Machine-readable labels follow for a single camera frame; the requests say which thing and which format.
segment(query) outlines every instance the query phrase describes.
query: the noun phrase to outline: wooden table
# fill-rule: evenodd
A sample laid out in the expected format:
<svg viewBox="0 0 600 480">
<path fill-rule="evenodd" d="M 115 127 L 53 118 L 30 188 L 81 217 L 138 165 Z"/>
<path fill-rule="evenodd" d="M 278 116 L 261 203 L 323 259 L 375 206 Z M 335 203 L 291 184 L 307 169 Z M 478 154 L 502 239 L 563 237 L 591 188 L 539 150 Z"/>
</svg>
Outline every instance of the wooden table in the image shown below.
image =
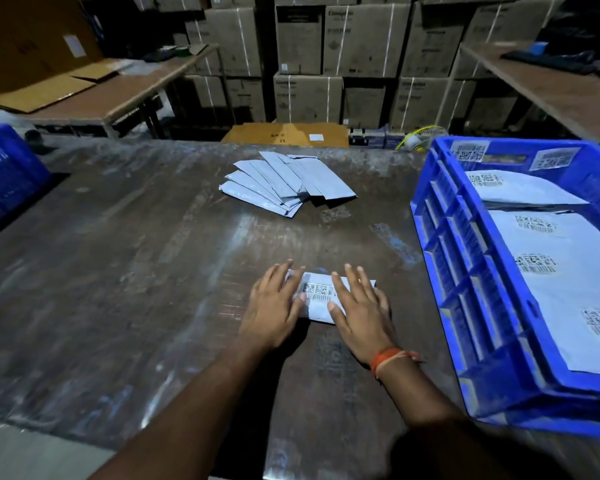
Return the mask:
<svg viewBox="0 0 600 480">
<path fill-rule="evenodd" d="M 119 448 L 235 336 L 252 283 L 288 257 L 317 273 L 364 266 L 392 300 L 400 343 L 463 407 L 409 208 L 423 153 L 49 144 L 59 149 L 45 163 L 71 176 L 0 233 L 0 421 Z M 223 195 L 233 163 L 259 150 L 320 156 L 358 198 L 346 212 L 305 203 L 288 219 Z M 248 387 L 214 473 L 380 478 L 404 431 L 335 327 L 300 320 Z M 497 431 L 600 479 L 598 438 Z"/>
<path fill-rule="evenodd" d="M 174 57 L 146 75 L 117 75 L 81 93 L 23 117 L 37 126 L 101 126 L 109 137 L 118 137 L 113 122 L 138 109 L 153 137 L 164 138 L 155 110 L 147 101 L 213 52 L 218 53 L 223 83 L 224 65 L 218 44 L 209 44 L 197 55 Z M 231 102 L 227 98 L 231 114 Z"/>
<path fill-rule="evenodd" d="M 600 144 L 600 78 L 500 58 L 505 52 L 522 50 L 528 45 L 528 42 L 463 43 L 460 48 L 574 135 Z"/>
</svg>

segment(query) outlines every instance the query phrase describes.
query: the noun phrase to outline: person's left hand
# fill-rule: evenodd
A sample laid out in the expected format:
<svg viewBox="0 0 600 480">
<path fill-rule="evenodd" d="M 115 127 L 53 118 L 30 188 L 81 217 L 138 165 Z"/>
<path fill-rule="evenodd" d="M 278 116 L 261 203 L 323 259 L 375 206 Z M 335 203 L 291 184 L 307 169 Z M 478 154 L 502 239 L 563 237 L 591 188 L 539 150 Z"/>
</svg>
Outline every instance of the person's left hand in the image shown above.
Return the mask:
<svg viewBox="0 0 600 480">
<path fill-rule="evenodd" d="M 304 274 L 302 266 L 285 282 L 292 264 L 289 259 L 286 264 L 274 264 L 267 270 L 251 289 L 249 306 L 242 317 L 240 336 L 255 340 L 266 351 L 280 347 L 291 334 L 306 302 L 306 293 L 301 293 L 291 303 Z"/>
</svg>

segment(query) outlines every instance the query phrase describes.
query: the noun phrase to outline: person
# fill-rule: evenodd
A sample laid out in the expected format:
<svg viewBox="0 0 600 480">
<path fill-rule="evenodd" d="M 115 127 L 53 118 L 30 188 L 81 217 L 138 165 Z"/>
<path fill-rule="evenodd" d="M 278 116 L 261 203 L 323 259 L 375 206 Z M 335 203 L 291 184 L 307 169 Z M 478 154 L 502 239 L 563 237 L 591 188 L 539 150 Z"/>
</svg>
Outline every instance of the person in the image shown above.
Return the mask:
<svg viewBox="0 0 600 480">
<path fill-rule="evenodd" d="M 304 267 L 286 280 L 291 266 L 289 260 L 267 270 L 251 290 L 238 336 L 91 480 L 208 478 L 241 393 L 258 364 L 294 330 L 306 301 L 305 293 L 294 298 Z M 397 443 L 401 448 L 393 449 L 391 478 L 424 473 L 426 478 L 508 479 L 540 472 L 567 477 L 548 457 L 488 438 L 468 421 L 413 355 L 398 347 L 384 292 L 371 286 L 360 266 L 346 264 L 345 273 L 351 290 L 332 274 L 346 312 L 329 302 L 333 322 L 355 358 L 374 370 L 409 427 Z M 426 470 L 418 471 L 418 464 Z"/>
</svg>

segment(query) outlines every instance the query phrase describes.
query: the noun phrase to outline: bracelet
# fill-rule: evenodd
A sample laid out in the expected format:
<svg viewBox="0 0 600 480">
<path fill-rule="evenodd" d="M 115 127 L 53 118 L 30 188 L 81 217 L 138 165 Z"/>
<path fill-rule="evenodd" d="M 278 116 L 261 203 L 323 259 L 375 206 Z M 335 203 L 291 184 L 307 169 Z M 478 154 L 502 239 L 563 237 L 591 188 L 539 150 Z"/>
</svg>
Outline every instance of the bracelet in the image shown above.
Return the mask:
<svg viewBox="0 0 600 480">
<path fill-rule="evenodd" d="M 416 362 L 422 362 L 422 357 L 417 352 L 407 352 L 398 347 L 390 347 L 388 349 L 378 352 L 378 354 L 374 357 L 374 359 L 369 364 L 369 367 L 371 368 L 371 372 L 373 372 L 376 379 L 378 379 L 378 374 L 377 374 L 378 368 L 380 368 L 380 366 L 382 366 L 388 362 L 391 362 L 393 359 L 396 359 L 398 357 L 409 357 L 410 359 L 412 359 Z"/>
</svg>

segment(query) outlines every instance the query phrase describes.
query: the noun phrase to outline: hand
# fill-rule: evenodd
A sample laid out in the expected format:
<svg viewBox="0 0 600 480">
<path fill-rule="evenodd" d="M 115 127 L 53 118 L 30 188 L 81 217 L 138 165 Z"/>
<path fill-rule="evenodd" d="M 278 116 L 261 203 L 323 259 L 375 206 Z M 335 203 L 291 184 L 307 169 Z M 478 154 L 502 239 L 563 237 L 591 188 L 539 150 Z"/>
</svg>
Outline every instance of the hand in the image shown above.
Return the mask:
<svg viewBox="0 0 600 480">
<path fill-rule="evenodd" d="M 347 315 L 332 301 L 327 308 L 344 343 L 360 362 L 369 365 L 379 352 L 396 346 L 389 300 L 384 292 L 371 286 L 362 266 L 358 266 L 357 273 L 350 264 L 344 268 L 351 291 L 335 271 L 331 279 Z"/>
<path fill-rule="evenodd" d="M 291 303 L 304 274 L 302 266 L 285 283 L 292 264 L 291 259 L 286 264 L 274 264 L 253 285 L 249 306 L 240 324 L 240 336 L 254 340 L 267 352 L 280 347 L 291 334 L 306 302 L 306 293 L 301 293 Z"/>
</svg>

